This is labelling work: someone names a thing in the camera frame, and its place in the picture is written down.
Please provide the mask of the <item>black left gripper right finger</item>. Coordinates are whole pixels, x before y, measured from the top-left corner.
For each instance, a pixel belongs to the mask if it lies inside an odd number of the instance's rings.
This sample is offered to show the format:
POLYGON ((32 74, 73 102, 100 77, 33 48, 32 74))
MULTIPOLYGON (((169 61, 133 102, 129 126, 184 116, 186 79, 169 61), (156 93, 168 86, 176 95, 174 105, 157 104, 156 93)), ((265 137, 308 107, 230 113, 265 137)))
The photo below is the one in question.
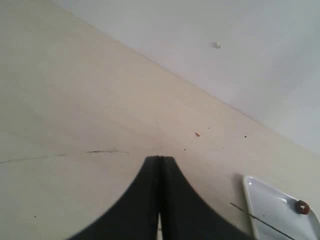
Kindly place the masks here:
POLYGON ((193 189, 175 159, 161 156, 160 218, 164 240, 252 240, 226 221, 193 189))

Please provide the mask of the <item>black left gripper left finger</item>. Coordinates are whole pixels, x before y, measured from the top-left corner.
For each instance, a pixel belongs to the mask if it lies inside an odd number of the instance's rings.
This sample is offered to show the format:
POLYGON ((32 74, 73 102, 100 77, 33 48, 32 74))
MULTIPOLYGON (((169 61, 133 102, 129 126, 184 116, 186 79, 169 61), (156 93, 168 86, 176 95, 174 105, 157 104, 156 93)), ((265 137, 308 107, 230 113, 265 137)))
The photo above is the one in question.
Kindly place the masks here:
POLYGON ((160 157, 145 158, 123 195, 71 240, 156 240, 159 222, 160 157))

